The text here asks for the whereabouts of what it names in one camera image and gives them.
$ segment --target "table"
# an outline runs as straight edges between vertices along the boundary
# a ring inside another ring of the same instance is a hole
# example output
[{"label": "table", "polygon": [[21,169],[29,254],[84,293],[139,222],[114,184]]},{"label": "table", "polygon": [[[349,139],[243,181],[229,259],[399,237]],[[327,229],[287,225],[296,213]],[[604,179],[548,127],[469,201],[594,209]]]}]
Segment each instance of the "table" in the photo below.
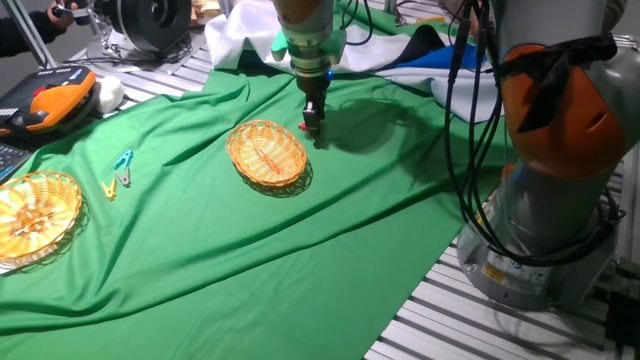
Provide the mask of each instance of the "table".
[{"label": "table", "polygon": [[[383,9],[383,0],[370,0]],[[418,18],[445,16],[436,0],[401,5],[408,22]],[[158,94],[180,96],[199,91],[212,69],[207,47],[199,49],[176,73],[141,71],[111,74],[94,69],[98,77],[114,75],[126,87],[125,100],[117,111],[129,108]],[[620,224],[617,255],[640,260],[634,224],[640,222],[637,193],[640,148],[636,147],[620,163],[609,182],[609,189],[628,216]],[[572,311],[523,312],[488,300],[475,289],[459,268],[456,241],[425,275],[396,318],[380,335],[365,359],[632,359],[634,349],[619,347],[604,338],[608,305],[594,298]],[[605,290],[622,290],[638,297],[637,283],[598,282]]]}]

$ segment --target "blue clothespin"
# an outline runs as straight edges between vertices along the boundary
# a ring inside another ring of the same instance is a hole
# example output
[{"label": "blue clothespin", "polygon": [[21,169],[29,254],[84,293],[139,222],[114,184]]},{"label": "blue clothespin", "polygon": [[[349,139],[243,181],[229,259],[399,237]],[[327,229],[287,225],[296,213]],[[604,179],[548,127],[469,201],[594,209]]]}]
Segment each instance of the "blue clothespin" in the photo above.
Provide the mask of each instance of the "blue clothespin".
[{"label": "blue clothespin", "polygon": [[120,156],[118,161],[116,161],[116,163],[113,164],[113,168],[118,170],[122,165],[124,165],[125,169],[128,168],[129,165],[131,165],[132,158],[133,158],[133,151],[132,150],[125,151],[124,154]]}]

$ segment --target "orange device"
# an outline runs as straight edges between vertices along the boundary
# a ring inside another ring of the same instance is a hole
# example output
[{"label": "orange device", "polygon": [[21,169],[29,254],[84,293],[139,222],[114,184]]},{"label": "orange device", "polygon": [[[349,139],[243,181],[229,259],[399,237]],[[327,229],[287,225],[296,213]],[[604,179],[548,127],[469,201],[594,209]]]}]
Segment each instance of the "orange device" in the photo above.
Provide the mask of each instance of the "orange device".
[{"label": "orange device", "polygon": [[67,131],[93,108],[96,74],[84,66],[33,73],[0,98],[0,136]]}]

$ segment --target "wicker basket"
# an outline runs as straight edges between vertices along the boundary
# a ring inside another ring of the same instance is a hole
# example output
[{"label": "wicker basket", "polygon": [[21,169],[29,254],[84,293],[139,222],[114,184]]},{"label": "wicker basket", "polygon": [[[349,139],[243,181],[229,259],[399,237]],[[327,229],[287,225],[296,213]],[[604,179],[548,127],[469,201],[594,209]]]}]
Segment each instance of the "wicker basket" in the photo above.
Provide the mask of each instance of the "wicker basket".
[{"label": "wicker basket", "polygon": [[58,242],[82,204],[69,175],[37,171],[0,187],[0,261],[28,257]]},{"label": "wicker basket", "polygon": [[227,138],[227,152],[238,171],[265,186],[286,186],[307,164],[300,141],[271,121],[253,120],[236,127]]}]

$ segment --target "blue cloth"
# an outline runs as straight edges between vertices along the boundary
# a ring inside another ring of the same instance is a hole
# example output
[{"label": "blue cloth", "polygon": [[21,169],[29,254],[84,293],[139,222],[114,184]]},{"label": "blue cloth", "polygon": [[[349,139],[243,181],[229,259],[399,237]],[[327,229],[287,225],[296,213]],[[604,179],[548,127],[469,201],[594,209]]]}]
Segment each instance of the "blue cloth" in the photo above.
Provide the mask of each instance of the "blue cloth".
[{"label": "blue cloth", "polygon": [[[398,68],[417,67],[430,69],[448,69],[451,66],[451,57],[453,56],[453,46],[446,46],[440,50],[432,51],[429,54],[404,63],[398,64]],[[467,44],[462,57],[462,67],[473,69],[476,67],[476,47]]]}]

